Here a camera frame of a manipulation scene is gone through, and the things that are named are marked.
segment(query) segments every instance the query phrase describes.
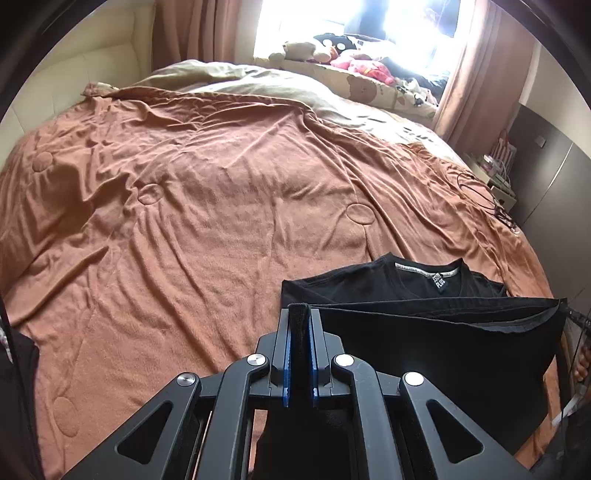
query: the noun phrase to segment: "window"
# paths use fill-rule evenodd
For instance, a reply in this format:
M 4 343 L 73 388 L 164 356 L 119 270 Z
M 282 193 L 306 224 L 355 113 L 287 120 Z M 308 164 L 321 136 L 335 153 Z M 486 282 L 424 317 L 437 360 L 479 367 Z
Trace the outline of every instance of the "window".
M 362 0 L 264 0 L 255 57 L 268 57 L 287 40 L 309 40 L 326 32 L 342 35 L 363 4 Z M 366 48 L 370 56 L 389 56 L 418 74 L 448 76 L 459 53 L 459 42 L 448 36 L 455 31 L 458 9 L 459 0 L 390 0 L 384 18 L 388 41 Z

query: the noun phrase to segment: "black t-shirt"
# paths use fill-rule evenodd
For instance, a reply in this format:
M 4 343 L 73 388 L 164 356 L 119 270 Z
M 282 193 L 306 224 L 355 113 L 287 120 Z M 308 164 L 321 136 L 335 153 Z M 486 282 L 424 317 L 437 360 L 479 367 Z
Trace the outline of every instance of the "black t-shirt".
M 503 284 L 470 271 L 461 259 L 431 266 L 386 254 L 285 280 L 281 305 L 290 303 L 318 306 L 324 330 L 377 371 L 426 375 L 511 453 L 546 415 L 543 374 L 564 325 L 559 300 L 507 297 Z M 253 479 L 281 472 L 295 480 L 310 476 L 309 465 L 318 478 L 348 478 L 341 415 L 270 411 Z M 293 463 L 294 454 L 308 461 Z
M 300 280 L 284 280 L 281 306 L 326 305 L 437 297 L 504 297 L 502 283 L 471 271 L 460 258 L 447 265 L 423 265 L 391 253 Z

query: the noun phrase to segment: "bright window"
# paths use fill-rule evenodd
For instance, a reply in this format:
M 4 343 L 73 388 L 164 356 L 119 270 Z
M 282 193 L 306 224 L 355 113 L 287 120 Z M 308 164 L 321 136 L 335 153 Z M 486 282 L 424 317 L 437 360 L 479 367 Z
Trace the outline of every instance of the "bright window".
M 342 35 L 361 5 L 362 0 L 264 0 L 255 56 L 265 58 L 287 40 L 309 40 L 326 32 Z M 384 21 L 389 42 L 380 46 L 381 55 L 418 74 L 449 75 L 459 42 L 440 33 L 437 23 L 428 0 L 391 0 Z

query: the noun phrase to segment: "black metal arm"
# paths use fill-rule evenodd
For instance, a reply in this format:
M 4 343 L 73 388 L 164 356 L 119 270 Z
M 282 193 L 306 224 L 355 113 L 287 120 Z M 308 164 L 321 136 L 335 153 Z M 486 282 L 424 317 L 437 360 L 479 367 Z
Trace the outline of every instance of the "black metal arm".
M 296 406 L 350 411 L 353 480 L 532 479 L 421 374 L 376 372 L 317 309 L 293 305 L 256 353 L 223 374 L 180 374 L 64 480 L 245 479 L 254 409 Z

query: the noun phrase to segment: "human hand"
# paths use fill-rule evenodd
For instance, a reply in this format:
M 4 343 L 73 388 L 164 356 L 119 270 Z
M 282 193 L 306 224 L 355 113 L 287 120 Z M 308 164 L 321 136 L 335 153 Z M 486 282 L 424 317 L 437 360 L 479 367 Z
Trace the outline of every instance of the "human hand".
M 587 378 L 589 365 L 591 364 L 591 348 L 584 346 L 574 364 L 574 379 L 582 382 Z

